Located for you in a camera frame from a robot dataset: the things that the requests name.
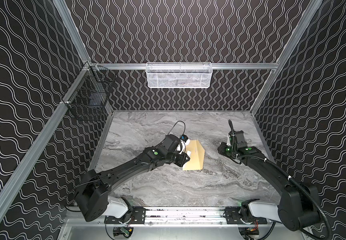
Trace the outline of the tan kraft envelope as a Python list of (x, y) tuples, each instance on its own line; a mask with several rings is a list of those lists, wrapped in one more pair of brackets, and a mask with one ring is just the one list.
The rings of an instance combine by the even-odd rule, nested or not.
[(199, 140), (188, 140), (185, 153), (190, 160), (183, 165), (184, 171), (202, 170), (204, 167), (205, 150)]

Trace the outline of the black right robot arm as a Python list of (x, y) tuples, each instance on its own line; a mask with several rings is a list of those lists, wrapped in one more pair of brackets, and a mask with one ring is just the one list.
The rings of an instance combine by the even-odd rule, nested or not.
[(250, 223), (258, 218), (282, 223), (291, 231), (326, 221), (321, 209), (317, 188), (312, 184), (297, 183), (286, 172), (256, 147), (249, 147), (242, 131), (231, 130), (227, 142), (222, 142), (218, 152), (238, 164), (243, 164), (260, 174), (280, 195), (278, 204), (264, 203), (259, 199), (242, 202), (241, 219)]

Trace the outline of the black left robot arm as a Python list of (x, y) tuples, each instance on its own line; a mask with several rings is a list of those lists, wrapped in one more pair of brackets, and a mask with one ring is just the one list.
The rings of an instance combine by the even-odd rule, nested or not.
[(165, 164), (183, 167), (190, 157), (186, 153), (190, 142), (186, 135), (167, 135), (156, 146), (145, 148), (137, 157), (115, 168), (96, 172), (88, 171), (75, 188), (73, 198), (86, 222), (100, 216), (113, 217), (120, 223), (131, 219), (133, 207), (125, 198), (112, 198), (109, 195), (128, 180), (150, 172)]

